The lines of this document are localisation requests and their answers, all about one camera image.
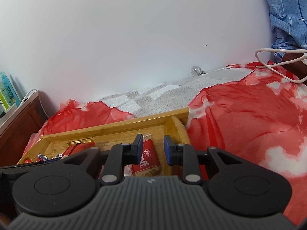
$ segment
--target snack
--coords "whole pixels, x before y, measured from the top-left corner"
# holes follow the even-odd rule
[[[54,156],[52,159],[56,159],[56,158],[60,158],[62,157],[62,154],[57,154],[56,156]]]
[[[45,155],[43,155],[43,154],[41,154],[41,153],[39,153],[39,154],[37,155],[37,159],[36,159],[37,162],[40,162],[40,161],[47,161],[47,160],[49,160],[49,158],[48,158],[47,156],[45,156]]]
[[[99,172],[97,180],[100,179],[102,171],[103,171],[103,168],[104,168],[104,164],[101,165],[101,170]],[[126,165],[125,168],[124,168],[124,176],[132,176],[132,171],[131,171],[131,165],[130,164]]]
[[[157,176],[161,173],[161,164],[151,140],[151,134],[144,137],[144,148],[141,162],[138,165],[132,165],[133,176]]]
[[[93,141],[85,143],[85,144],[73,144],[64,151],[63,156],[64,155],[71,156],[75,153],[78,153],[82,150],[85,150],[85,149],[88,149],[94,146],[95,146],[95,142]]]

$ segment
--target charging cable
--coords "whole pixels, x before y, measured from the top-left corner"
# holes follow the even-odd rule
[[[256,52],[255,52],[255,56],[257,58],[257,60],[263,65],[263,66],[256,66],[258,68],[268,68],[270,69],[271,71],[273,71],[274,73],[277,73],[279,74],[280,76],[282,76],[283,78],[285,78],[286,80],[289,80],[290,82],[293,82],[293,83],[302,83],[304,81],[307,80],[307,75],[305,76],[305,78],[303,79],[300,79],[300,80],[294,80],[294,79],[290,79],[288,78],[287,76],[283,75],[282,73],[280,73],[279,71],[273,69],[272,67],[277,67],[277,66],[282,66],[282,65],[285,65],[285,64],[291,64],[291,63],[294,63],[294,62],[297,62],[297,61],[302,61],[302,60],[305,60],[307,59],[307,55],[303,55],[302,57],[300,58],[296,58],[294,60],[289,60],[289,61],[285,61],[285,62],[280,62],[280,63],[274,63],[272,65],[268,65],[264,62],[262,62],[258,56],[258,53],[260,52],[274,52],[274,53],[307,53],[307,50],[305,49],[296,49],[296,50],[284,50],[284,49],[274,49],[274,48],[260,48],[258,49]]]
[[[260,57],[258,56],[258,53],[260,53],[260,52],[304,53],[304,55],[302,57],[296,58],[294,60],[289,60],[289,61],[285,61],[285,62],[274,63],[272,65],[268,65],[268,64],[261,61]],[[255,56],[256,56],[257,60],[262,64],[262,66],[256,66],[257,68],[268,68],[269,70],[273,71],[274,73],[279,74],[280,76],[282,76],[286,80],[289,80],[290,82],[293,82],[293,83],[302,83],[302,82],[307,80],[307,75],[303,79],[294,80],[294,79],[288,78],[287,76],[283,75],[279,71],[272,68],[272,67],[278,67],[278,66],[282,66],[282,65],[286,65],[286,64],[291,64],[291,63],[294,63],[294,62],[297,62],[297,61],[302,61],[305,65],[307,65],[307,60],[306,60],[307,59],[307,50],[305,50],[305,49],[284,50],[284,49],[274,49],[274,48],[260,48],[255,52]],[[229,68],[232,68],[232,66],[223,67],[223,68],[212,70],[212,71],[203,71],[200,67],[194,66],[194,67],[191,68],[191,73],[193,74],[193,76],[199,76],[199,75],[202,75],[202,74],[211,73],[211,72],[214,72],[214,71],[229,69]]]
[[[25,95],[25,97],[21,100],[20,104],[22,104],[23,102],[25,102],[25,100],[26,100],[27,98],[29,98],[31,95],[33,95],[33,94],[34,94],[35,92],[37,92],[37,91],[38,91],[37,89],[32,89],[31,91],[29,91],[29,92]],[[41,108],[43,109],[45,115],[46,115],[48,118],[50,118],[50,117],[48,116],[48,114],[46,113],[46,111],[45,111],[45,109],[44,109],[44,107],[43,107],[43,105],[42,105],[42,103],[41,103],[41,100],[40,100],[40,97],[39,97],[39,96],[38,96],[38,99],[39,99],[40,106],[41,106]]]

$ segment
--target metal pin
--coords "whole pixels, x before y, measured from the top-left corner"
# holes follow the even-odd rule
[[[201,177],[199,175],[196,175],[196,174],[190,174],[190,175],[187,175],[185,177],[185,179],[188,182],[198,182],[201,179]]]
[[[114,181],[116,181],[116,179],[117,179],[117,177],[115,175],[104,175],[102,177],[102,180],[104,182],[114,182]]]

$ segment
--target white cable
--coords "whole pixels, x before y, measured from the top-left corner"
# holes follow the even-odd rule
[[[272,65],[267,65],[266,63],[262,62],[258,56],[258,53],[260,52],[274,52],[274,53],[307,53],[307,50],[305,49],[296,49],[296,50],[284,50],[284,49],[274,49],[274,48],[260,48],[258,49],[256,52],[255,52],[255,56],[257,58],[257,60],[263,65],[263,66],[256,66],[258,68],[268,68],[270,69],[271,71],[273,71],[274,73],[277,73],[279,75],[281,75],[283,78],[289,80],[290,82],[293,82],[293,83],[302,83],[304,81],[307,80],[307,75],[305,76],[305,78],[303,79],[300,79],[300,80],[294,80],[294,79],[290,79],[288,78],[287,76],[283,75],[282,73],[280,73],[279,71],[273,69],[272,67],[277,67],[277,66],[282,66],[282,65],[285,65],[285,64],[291,64],[291,63],[294,63],[294,62],[297,62],[297,61],[301,61],[301,60],[305,60],[307,59],[307,55],[306,56],[302,56],[300,58],[296,58],[294,60],[289,60],[289,61],[285,61],[285,62],[280,62],[280,63],[275,63],[275,64],[272,64]]]
[[[204,74],[207,74],[207,73],[211,73],[211,72],[215,72],[215,71],[219,71],[219,70],[223,70],[223,69],[230,69],[232,68],[233,66],[230,66],[230,67],[223,67],[223,68],[219,68],[219,69],[216,69],[216,70],[211,70],[211,71],[206,71]]]
[[[28,97],[30,97],[31,95],[33,95],[34,93],[31,94],[31,92],[33,92],[33,91],[34,91],[34,93],[35,93],[35,92],[38,92],[37,89],[32,89],[31,91],[29,91],[29,92],[25,95],[25,97],[21,100],[20,104],[22,104],[23,102],[25,102],[25,100],[26,100]],[[42,103],[41,103],[41,100],[40,100],[40,97],[39,97],[39,96],[38,96],[38,99],[39,99],[40,106],[41,106],[41,108],[43,109],[45,115],[46,115],[48,118],[50,118],[50,117],[48,116],[48,114],[46,113],[46,111],[45,111],[45,109],[44,109],[44,107],[43,107],[43,105],[42,105]]]

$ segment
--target bamboo tray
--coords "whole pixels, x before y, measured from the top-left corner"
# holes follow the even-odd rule
[[[176,175],[180,173],[180,168],[166,164],[163,138],[164,135],[170,135],[176,144],[191,144],[184,127],[188,114],[189,109],[183,108],[117,123],[42,136],[41,140],[25,153],[18,164],[24,163],[28,158],[35,161],[38,153],[52,158],[63,153],[68,147],[67,143],[71,141],[93,138],[97,147],[100,147],[101,150],[109,150],[115,144],[132,143],[136,134],[141,133],[143,135],[152,134],[164,175]]]

